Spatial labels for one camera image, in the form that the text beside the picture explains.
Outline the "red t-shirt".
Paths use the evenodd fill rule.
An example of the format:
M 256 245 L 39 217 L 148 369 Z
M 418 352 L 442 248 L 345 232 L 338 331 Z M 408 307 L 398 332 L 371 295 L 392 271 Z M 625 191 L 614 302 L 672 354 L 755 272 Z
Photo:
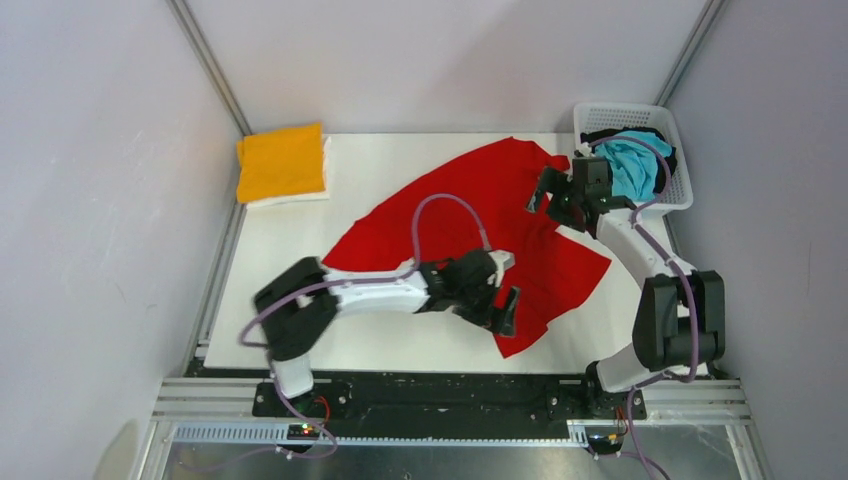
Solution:
M 516 264 L 505 276 L 521 289 L 513 338 L 496 338 L 509 358 L 538 341 L 554 319 L 581 306 L 611 265 L 610 259 L 557 231 L 558 225 L 525 206 L 546 166 L 568 167 L 537 143 L 513 137 L 456 157 L 408 183 L 357 220 L 325 257 L 328 266 L 352 271 L 390 270 L 413 255 L 411 221 L 419 203 L 422 258 L 457 258 L 480 246 L 465 200 L 478 214 L 495 249 L 510 251 Z

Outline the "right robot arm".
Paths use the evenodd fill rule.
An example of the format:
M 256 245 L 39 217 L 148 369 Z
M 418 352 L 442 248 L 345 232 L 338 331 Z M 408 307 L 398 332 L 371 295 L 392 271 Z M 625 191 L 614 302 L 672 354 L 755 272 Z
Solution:
M 591 363 L 580 394 L 598 418 L 621 403 L 621 393 L 660 380 L 694 381 L 698 369 L 725 352 L 725 287 L 715 271 L 699 270 L 666 249 L 645 227 L 626 196 L 612 193 L 612 170 L 599 157 L 579 157 L 570 172 L 546 167 L 527 210 L 590 234 L 611 250 L 641 288 L 631 342 Z

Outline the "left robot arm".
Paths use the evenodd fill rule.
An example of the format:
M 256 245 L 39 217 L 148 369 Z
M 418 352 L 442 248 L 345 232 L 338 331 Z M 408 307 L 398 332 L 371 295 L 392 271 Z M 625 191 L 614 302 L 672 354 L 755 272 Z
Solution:
M 505 250 L 474 249 L 435 262 L 410 259 L 392 271 L 352 272 L 304 257 L 253 297 L 250 325 L 259 327 L 277 403 L 292 416 L 314 406 L 314 377 L 308 358 L 331 323 L 374 312 L 446 312 L 488 332 L 511 338 L 521 297 L 504 284 L 515 258 Z

